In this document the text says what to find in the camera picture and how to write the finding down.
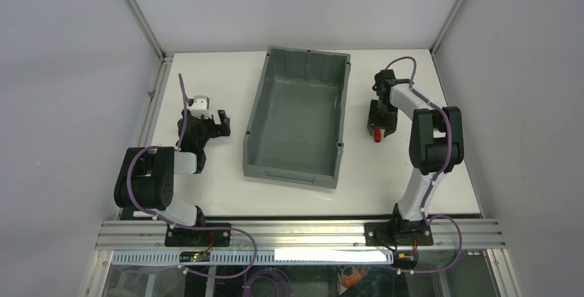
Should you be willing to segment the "red handled screwdriver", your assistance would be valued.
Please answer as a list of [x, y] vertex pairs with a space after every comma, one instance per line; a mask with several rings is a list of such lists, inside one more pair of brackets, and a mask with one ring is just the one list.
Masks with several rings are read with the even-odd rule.
[[380, 128], [376, 127], [373, 130], [373, 139], [374, 139], [374, 142], [376, 142], [376, 143], [380, 143], [383, 140], [383, 133], [382, 133], [382, 130]]

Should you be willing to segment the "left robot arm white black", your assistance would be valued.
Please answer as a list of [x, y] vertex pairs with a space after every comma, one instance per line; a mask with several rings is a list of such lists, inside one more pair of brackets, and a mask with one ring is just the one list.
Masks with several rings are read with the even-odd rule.
[[202, 173], [207, 143], [231, 134], [230, 118], [224, 110], [218, 110], [219, 123], [214, 116], [194, 116], [189, 110], [185, 114], [177, 122], [175, 146], [127, 149], [114, 187], [114, 202], [121, 209], [140, 212], [171, 227], [205, 229], [201, 208], [174, 195], [174, 177]]

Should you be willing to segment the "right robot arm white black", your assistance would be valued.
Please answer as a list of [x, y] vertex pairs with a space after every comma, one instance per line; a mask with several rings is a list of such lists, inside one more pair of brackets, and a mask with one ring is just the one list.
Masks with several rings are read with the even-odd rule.
[[[435, 105], [414, 88], [413, 79], [397, 79], [391, 69], [381, 70], [374, 80], [372, 89], [378, 98], [371, 101], [367, 121], [367, 130], [374, 140], [380, 142], [396, 130], [399, 112], [412, 121], [409, 157], [413, 172], [387, 228], [380, 233], [395, 240], [427, 234], [430, 219], [426, 207], [444, 176], [463, 160], [461, 110]], [[286, 140], [275, 147], [277, 157], [269, 158], [267, 163], [260, 163], [258, 157], [251, 158], [254, 134], [248, 130], [244, 137], [245, 176], [320, 187], [332, 183], [330, 172], [315, 173], [314, 165], [308, 162], [323, 155], [311, 146], [300, 147]]]

